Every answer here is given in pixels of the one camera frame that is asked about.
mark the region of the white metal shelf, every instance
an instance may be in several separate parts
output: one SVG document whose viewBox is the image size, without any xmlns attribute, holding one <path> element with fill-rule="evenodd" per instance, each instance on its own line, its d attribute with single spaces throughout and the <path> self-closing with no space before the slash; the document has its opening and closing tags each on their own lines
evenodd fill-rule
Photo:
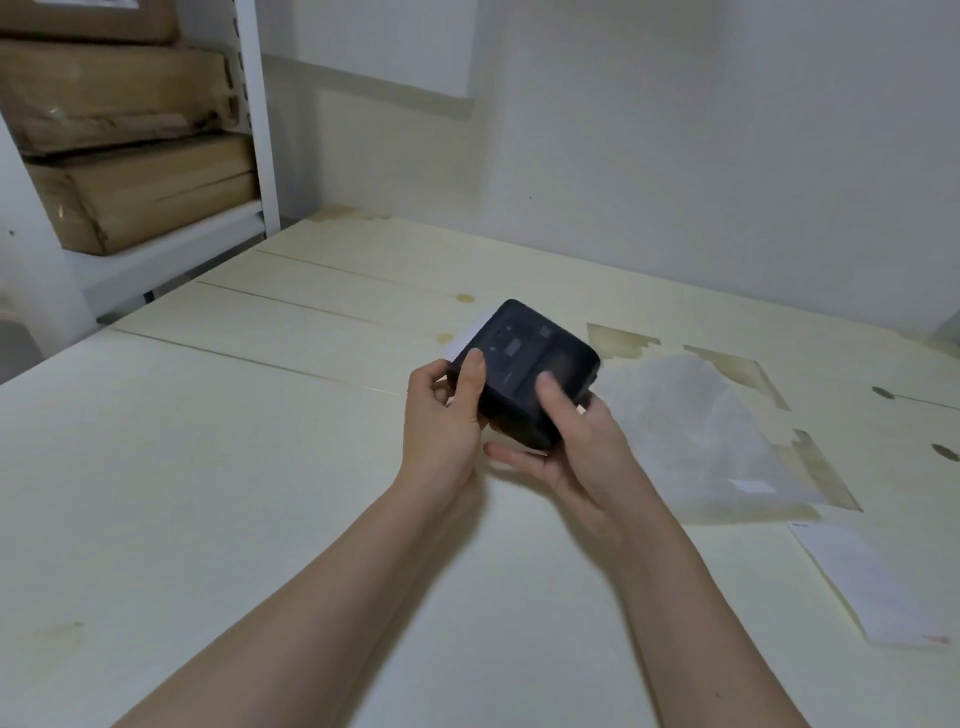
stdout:
<svg viewBox="0 0 960 728">
<path fill-rule="evenodd" d="M 212 257 L 264 234 L 259 200 L 208 217 L 122 253 L 63 251 L 94 316 L 157 288 Z"/>
<path fill-rule="evenodd" d="M 274 160 L 253 0 L 178 0 L 187 42 L 230 61 L 238 131 L 253 138 L 260 200 L 117 255 L 61 249 L 6 124 L 0 120 L 0 318 L 22 321 L 51 356 L 97 330 L 95 318 L 257 235 L 279 231 Z"/>
</svg>

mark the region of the forearm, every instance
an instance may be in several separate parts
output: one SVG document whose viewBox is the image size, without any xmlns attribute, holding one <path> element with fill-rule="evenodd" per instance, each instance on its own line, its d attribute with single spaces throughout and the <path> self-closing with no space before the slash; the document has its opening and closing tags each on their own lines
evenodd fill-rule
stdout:
<svg viewBox="0 0 960 728">
<path fill-rule="evenodd" d="M 395 483 L 117 724 L 324 726 L 412 582 L 439 506 Z"/>
<path fill-rule="evenodd" d="M 634 533 L 623 591 L 664 728 L 806 726 L 660 504 Z"/>
</svg>

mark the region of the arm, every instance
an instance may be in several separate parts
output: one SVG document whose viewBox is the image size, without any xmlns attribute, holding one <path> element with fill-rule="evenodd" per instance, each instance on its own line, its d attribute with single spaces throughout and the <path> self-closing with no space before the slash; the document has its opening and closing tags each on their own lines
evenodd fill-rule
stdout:
<svg viewBox="0 0 960 728">
<path fill-rule="evenodd" d="M 437 380 L 447 366 L 439 360 L 410 376 L 403 462 L 386 493 L 115 728 L 332 723 L 445 525 L 441 515 L 476 491 L 486 368 L 482 355 L 469 357 L 458 396 L 446 406 L 449 391 Z"/>
<path fill-rule="evenodd" d="M 499 443 L 485 450 L 546 482 L 610 547 L 665 728 L 806 728 L 607 405 L 594 397 L 581 415 L 551 376 L 540 376 L 537 394 L 562 448 L 545 456 Z"/>
</svg>

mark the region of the black portable printer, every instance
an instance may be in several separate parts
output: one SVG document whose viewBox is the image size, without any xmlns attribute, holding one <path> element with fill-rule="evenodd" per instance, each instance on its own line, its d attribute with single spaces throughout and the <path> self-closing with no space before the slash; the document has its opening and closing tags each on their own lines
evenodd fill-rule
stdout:
<svg viewBox="0 0 960 728">
<path fill-rule="evenodd" d="M 454 388 L 471 349 L 483 352 L 487 362 L 480 414 L 533 449 L 551 449 L 561 439 L 537 401 L 537 375 L 552 373 L 579 404 L 600 369 L 600 357 L 589 345 L 513 299 L 496 310 L 450 364 L 447 379 Z"/>
</svg>

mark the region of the plastic bag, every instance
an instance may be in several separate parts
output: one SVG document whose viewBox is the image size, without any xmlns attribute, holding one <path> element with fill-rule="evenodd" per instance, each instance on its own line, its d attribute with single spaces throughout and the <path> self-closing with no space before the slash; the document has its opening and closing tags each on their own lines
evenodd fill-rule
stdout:
<svg viewBox="0 0 960 728">
<path fill-rule="evenodd" d="M 660 496 L 685 522 L 810 518 L 823 494 L 784 463 L 712 364 L 692 353 L 606 366 L 610 407 Z"/>
</svg>

